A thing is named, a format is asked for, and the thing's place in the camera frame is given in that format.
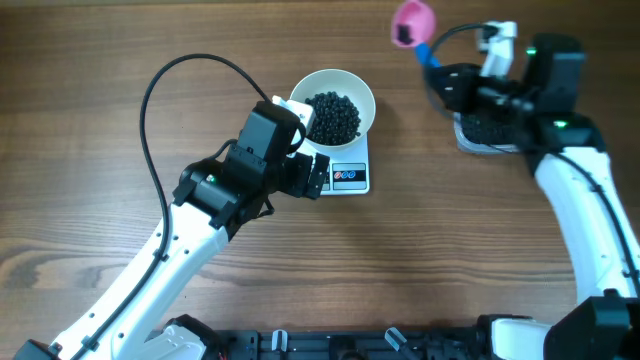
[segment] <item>green light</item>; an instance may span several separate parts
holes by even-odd
[[[564,120],[556,120],[553,122],[553,126],[559,129],[564,129],[567,125],[569,125],[569,123]]]

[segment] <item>wooden table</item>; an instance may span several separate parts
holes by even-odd
[[[241,229],[166,318],[213,328],[384,329],[469,325],[482,313],[556,321],[575,303],[549,203],[520,156],[456,149],[410,51],[389,41],[398,1],[267,2],[0,11],[0,357],[51,341],[100,296],[160,219],[138,135],[144,90],[169,60],[209,52],[268,94],[306,74],[361,76],[378,105],[372,191],[313,202],[275,195],[276,215]],[[640,224],[640,71],[632,1],[432,1],[439,31],[518,22],[578,36],[589,59],[579,111],[600,126],[621,198]],[[471,35],[443,62],[481,62]],[[169,72],[148,136],[167,194],[182,169],[242,128],[258,97],[219,64]]]

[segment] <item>black beans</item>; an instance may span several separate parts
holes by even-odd
[[[340,97],[335,91],[330,91],[316,94],[304,102],[313,106],[316,113],[307,135],[309,140],[322,145],[344,145],[360,136],[360,112],[348,96]]]

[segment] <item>digital scale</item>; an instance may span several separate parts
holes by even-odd
[[[279,96],[273,97],[273,103],[285,107],[298,115],[300,121],[307,127],[307,130],[311,127],[309,126],[309,119],[311,119],[313,123],[315,117],[311,106],[293,100],[285,101]],[[299,139],[300,136],[296,133],[291,143],[295,144]],[[360,195],[369,192],[369,147],[367,134],[363,134],[360,139],[347,148],[329,151],[318,151],[305,139],[300,149],[298,149],[298,152],[312,156],[314,163],[316,153],[318,152],[330,158],[327,176],[322,186],[322,195]]]
[[[367,135],[343,150],[320,152],[328,156],[329,169],[322,195],[357,195],[369,192],[369,147]],[[298,152],[313,156],[318,152],[306,140]]]

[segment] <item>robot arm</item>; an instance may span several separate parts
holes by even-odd
[[[632,307],[638,306],[640,249],[618,199],[602,137],[588,118],[573,111],[584,54],[575,39],[539,34],[528,50],[523,81],[508,81],[515,24],[485,26],[478,31],[479,49],[488,52],[482,68],[431,67],[427,83],[449,110],[513,125],[514,144],[558,218],[581,304],[554,326],[481,316],[479,326],[489,339],[486,352],[513,360],[613,358],[633,338],[629,329],[638,326]],[[508,152],[504,146],[481,145]]]
[[[223,162],[209,157],[183,171],[169,207],[166,255],[115,321],[97,332],[156,257],[164,235],[163,221],[91,309],[51,346],[29,341],[16,359],[202,358],[206,344],[189,332],[162,343],[145,340],[189,280],[225,248],[243,224],[273,213],[268,195],[281,191],[298,198],[320,196],[329,158],[294,153],[302,142],[299,137],[292,145],[300,124],[298,116],[284,107],[258,102],[238,141],[228,142],[231,146]],[[268,210],[261,212],[265,204]],[[97,333],[97,341],[89,343]]]
[[[170,205],[171,234],[167,256],[157,267],[146,286],[125,308],[118,319],[103,333],[96,346],[87,351],[83,359],[143,359],[143,344],[158,325],[164,313],[191,278],[213,256],[229,243],[224,226],[215,229],[211,215],[184,203]],[[83,340],[94,334],[116,307],[131,292],[149,267],[153,253],[158,249],[163,223],[160,221],[147,243],[129,263],[116,281],[75,324],[63,331],[54,344],[60,347],[57,356],[69,359],[80,351]],[[196,338],[172,349],[185,359],[200,359],[205,347]]]

